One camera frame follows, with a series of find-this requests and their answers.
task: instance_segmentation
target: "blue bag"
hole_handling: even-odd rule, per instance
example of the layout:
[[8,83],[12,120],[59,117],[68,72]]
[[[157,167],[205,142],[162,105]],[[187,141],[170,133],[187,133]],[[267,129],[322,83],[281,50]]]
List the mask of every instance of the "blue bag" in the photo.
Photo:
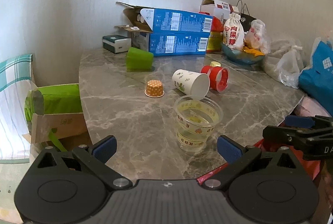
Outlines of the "blue bag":
[[333,115],[333,51],[320,41],[312,50],[310,66],[303,69],[299,87]]

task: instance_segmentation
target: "transparent cup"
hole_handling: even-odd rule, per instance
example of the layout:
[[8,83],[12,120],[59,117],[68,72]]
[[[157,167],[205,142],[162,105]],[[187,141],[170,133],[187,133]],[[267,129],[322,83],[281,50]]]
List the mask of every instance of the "transparent cup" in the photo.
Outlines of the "transparent cup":
[[220,106],[209,98],[195,100],[190,95],[183,96],[174,104],[178,145],[187,152],[199,152],[222,120]]

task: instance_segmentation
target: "metal screw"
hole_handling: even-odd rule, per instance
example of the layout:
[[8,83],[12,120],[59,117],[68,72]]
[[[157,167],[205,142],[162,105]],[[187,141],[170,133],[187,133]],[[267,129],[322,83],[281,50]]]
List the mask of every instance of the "metal screw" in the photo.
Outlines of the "metal screw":
[[216,187],[219,187],[221,185],[221,182],[219,180],[216,180],[216,179],[209,179],[209,180],[205,181],[205,185],[210,187],[210,188],[216,188]]
[[281,146],[279,149],[278,149],[278,151],[281,151],[281,150],[288,150],[289,149],[289,147],[287,147],[287,146]]
[[126,178],[118,178],[113,181],[113,184],[117,187],[124,187],[129,184],[129,180]]

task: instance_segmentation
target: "orange polka dot cupcake liner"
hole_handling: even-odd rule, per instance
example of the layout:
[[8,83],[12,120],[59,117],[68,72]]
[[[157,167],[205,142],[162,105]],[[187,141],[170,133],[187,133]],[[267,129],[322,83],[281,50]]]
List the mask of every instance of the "orange polka dot cupcake liner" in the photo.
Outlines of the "orange polka dot cupcake liner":
[[150,80],[147,82],[146,90],[144,91],[146,96],[152,98],[162,97],[164,95],[163,84],[159,80]]

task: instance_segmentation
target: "gray marble surface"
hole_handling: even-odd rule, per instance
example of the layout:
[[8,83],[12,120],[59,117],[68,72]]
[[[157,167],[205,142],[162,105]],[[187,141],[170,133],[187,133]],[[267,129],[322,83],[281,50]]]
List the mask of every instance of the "gray marble surface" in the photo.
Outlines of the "gray marble surface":
[[[283,121],[303,93],[271,79],[256,67],[242,67],[220,54],[155,57],[153,72],[126,72],[126,53],[98,49],[81,57],[79,85],[84,118],[93,143],[107,135],[117,138],[117,153],[109,167],[136,179],[196,178],[225,163],[216,151],[216,139],[225,134],[247,145],[261,139],[267,125]],[[207,146],[199,153],[184,152],[177,145],[174,102],[184,94],[171,77],[178,69],[200,72],[203,65],[219,61],[229,69],[223,93],[210,90],[207,97],[224,112]],[[165,94],[149,98],[146,82],[163,82]]]

